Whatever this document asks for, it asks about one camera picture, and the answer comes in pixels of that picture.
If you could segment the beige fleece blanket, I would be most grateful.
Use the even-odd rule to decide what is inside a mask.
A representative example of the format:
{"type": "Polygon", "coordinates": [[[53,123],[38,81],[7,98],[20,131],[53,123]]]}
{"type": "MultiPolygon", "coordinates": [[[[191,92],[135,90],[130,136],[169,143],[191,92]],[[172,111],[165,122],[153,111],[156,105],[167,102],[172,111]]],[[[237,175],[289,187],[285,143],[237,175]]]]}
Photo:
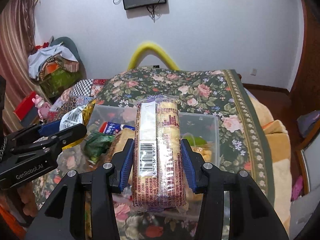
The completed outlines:
{"type": "Polygon", "coordinates": [[[250,92],[248,96],[257,113],[260,126],[271,149],[275,187],[274,209],[286,232],[290,231],[290,207],[292,196],[291,144],[288,131],[280,120],[275,120],[270,110],[250,92]]]}

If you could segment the yellow foam tube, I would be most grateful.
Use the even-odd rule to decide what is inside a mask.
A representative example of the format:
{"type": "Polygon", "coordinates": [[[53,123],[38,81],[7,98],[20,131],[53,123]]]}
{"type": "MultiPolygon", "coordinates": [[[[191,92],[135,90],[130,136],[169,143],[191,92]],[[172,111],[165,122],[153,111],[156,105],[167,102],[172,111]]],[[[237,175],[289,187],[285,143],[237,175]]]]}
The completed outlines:
{"type": "Polygon", "coordinates": [[[180,68],[173,59],[165,52],[165,50],[156,43],[146,41],[141,43],[132,54],[127,70],[137,68],[147,56],[154,56],[164,63],[170,70],[179,71],[180,68]]]}

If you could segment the silver yellow snack packet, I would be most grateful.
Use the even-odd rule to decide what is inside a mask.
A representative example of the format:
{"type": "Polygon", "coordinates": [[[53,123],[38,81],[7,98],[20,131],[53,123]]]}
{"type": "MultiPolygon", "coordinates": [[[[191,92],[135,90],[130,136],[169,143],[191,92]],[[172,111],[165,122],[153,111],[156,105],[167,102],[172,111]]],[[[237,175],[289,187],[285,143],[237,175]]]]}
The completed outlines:
{"type": "Polygon", "coordinates": [[[71,128],[78,124],[87,126],[93,113],[95,103],[96,100],[94,99],[87,105],[78,106],[66,113],[60,120],[59,131],[64,131],[65,129],[71,128]]]}

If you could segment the red box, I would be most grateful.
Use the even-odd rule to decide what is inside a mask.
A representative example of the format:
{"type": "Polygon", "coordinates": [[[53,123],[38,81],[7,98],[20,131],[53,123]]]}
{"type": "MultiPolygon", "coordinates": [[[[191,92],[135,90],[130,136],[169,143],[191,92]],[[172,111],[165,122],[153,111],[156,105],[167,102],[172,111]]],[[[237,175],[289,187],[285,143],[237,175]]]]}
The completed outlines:
{"type": "Polygon", "coordinates": [[[30,110],[35,106],[33,102],[35,96],[36,92],[32,91],[15,108],[13,113],[17,116],[18,120],[22,121],[25,118],[25,116],[30,112],[30,110]]]}

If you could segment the floral green bed cover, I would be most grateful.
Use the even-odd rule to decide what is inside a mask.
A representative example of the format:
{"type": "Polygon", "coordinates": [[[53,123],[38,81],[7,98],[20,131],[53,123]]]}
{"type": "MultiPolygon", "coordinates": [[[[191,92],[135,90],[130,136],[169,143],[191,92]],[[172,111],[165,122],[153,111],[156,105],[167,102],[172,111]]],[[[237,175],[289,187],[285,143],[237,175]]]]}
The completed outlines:
{"type": "MultiPolygon", "coordinates": [[[[89,134],[97,132],[104,122],[135,126],[134,103],[158,94],[177,97],[181,137],[192,134],[207,141],[206,145],[192,146],[193,151],[222,171],[236,173],[244,168],[274,204],[271,150],[253,103],[234,70],[184,72],[141,67],[118,74],[94,98],[89,134]]],[[[58,168],[33,182],[39,208],[68,170],[95,167],[84,155],[84,144],[63,152],[58,168]]],[[[193,194],[186,181],[185,185],[188,206],[184,212],[142,213],[133,210],[130,201],[116,200],[120,238],[195,239],[202,195],[193,194]]]]}

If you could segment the blue candy packet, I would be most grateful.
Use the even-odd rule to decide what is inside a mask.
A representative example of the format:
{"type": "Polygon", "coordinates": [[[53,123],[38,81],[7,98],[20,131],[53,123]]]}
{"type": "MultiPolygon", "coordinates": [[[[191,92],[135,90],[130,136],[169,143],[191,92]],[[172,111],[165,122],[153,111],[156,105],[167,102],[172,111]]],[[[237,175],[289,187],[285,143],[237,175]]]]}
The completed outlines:
{"type": "Polygon", "coordinates": [[[114,122],[104,122],[99,128],[99,132],[104,133],[106,135],[117,135],[120,131],[122,131],[125,128],[128,128],[132,131],[135,130],[135,128],[132,126],[118,124],[114,122]]]}

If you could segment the brown wooden door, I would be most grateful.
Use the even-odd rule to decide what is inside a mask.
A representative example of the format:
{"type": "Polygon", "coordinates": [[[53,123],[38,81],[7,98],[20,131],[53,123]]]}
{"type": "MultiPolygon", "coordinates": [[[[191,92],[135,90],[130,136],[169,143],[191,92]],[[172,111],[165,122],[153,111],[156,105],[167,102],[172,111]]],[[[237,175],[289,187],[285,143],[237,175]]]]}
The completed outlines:
{"type": "Polygon", "coordinates": [[[319,0],[302,0],[302,6],[302,55],[290,92],[298,116],[319,110],[319,0]]]}

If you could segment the patchwork quilt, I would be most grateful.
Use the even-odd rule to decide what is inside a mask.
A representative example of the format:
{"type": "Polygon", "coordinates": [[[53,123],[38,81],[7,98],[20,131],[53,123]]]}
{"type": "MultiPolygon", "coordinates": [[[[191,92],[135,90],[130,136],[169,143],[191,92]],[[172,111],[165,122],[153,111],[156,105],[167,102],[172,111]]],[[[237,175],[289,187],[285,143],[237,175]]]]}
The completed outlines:
{"type": "Polygon", "coordinates": [[[66,89],[52,104],[46,121],[60,120],[66,113],[91,102],[103,89],[108,79],[83,79],[66,89]]]}

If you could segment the striped brown curtain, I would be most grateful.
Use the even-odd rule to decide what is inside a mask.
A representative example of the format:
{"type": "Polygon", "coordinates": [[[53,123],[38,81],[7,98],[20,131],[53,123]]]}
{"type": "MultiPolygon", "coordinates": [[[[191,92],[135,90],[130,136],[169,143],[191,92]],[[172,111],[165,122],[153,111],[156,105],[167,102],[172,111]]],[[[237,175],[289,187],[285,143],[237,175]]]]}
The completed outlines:
{"type": "Polygon", "coordinates": [[[6,80],[3,124],[7,133],[22,128],[14,110],[30,92],[48,99],[28,72],[28,56],[35,47],[34,3],[9,0],[1,12],[1,76],[6,80]]]}

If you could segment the long biscuit roll packet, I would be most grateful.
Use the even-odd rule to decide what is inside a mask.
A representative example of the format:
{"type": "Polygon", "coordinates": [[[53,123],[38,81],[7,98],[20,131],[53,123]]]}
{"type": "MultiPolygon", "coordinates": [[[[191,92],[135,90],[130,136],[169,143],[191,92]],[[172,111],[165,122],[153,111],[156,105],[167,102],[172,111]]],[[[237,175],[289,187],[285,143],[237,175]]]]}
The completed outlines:
{"type": "Polygon", "coordinates": [[[188,206],[181,154],[177,97],[154,95],[136,102],[132,200],[138,211],[188,206]]]}

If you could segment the pile of clothes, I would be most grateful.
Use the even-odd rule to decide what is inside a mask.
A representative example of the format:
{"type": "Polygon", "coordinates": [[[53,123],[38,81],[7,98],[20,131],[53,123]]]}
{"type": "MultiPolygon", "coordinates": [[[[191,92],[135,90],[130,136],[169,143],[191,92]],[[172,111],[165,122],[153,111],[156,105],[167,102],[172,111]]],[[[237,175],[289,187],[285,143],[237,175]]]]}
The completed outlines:
{"type": "Polygon", "coordinates": [[[28,57],[28,74],[47,97],[55,98],[84,78],[86,71],[75,43],[64,36],[36,47],[28,57]]]}

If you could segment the pink plush toy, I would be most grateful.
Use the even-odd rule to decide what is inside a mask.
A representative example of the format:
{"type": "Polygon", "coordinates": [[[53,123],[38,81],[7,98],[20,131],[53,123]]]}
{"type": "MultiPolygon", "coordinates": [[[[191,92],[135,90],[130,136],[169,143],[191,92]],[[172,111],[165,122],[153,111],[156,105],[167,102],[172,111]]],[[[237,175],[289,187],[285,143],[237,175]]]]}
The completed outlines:
{"type": "Polygon", "coordinates": [[[39,96],[38,94],[35,95],[35,98],[32,99],[32,102],[37,108],[40,119],[47,119],[51,104],[44,100],[44,98],[39,96]]]}

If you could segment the green jelly cup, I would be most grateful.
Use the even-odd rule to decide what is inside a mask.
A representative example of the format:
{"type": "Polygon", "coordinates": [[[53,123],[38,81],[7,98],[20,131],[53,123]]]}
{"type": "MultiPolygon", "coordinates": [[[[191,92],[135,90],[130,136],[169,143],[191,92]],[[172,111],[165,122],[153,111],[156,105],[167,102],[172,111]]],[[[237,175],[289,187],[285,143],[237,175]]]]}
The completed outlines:
{"type": "Polygon", "coordinates": [[[186,139],[189,142],[190,146],[201,146],[207,144],[207,141],[202,137],[195,137],[192,134],[185,134],[182,138],[186,139]]]}

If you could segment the green snack packet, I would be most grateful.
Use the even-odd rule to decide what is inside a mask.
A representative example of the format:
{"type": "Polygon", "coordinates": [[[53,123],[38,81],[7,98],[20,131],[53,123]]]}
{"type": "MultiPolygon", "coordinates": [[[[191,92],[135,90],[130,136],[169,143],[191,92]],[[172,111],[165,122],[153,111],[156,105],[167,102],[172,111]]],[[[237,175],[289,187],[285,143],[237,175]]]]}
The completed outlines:
{"type": "Polygon", "coordinates": [[[101,155],[111,147],[115,137],[115,135],[93,132],[85,138],[84,155],[91,163],[96,164],[101,155]]]}

